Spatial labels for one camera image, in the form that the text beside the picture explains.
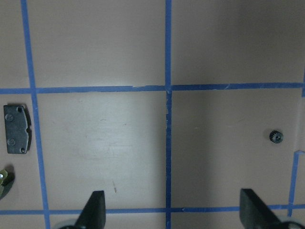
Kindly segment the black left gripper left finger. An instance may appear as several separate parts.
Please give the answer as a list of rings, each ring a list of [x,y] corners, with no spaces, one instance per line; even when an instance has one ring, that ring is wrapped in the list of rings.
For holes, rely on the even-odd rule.
[[[76,229],[103,229],[106,224],[104,191],[92,192],[74,224]]]

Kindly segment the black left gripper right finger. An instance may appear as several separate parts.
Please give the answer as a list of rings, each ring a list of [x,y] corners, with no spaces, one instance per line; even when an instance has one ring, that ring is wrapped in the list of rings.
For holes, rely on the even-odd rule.
[[[240,190],[239,218],[245,229],[280,229],[281,221],[249,188]]]

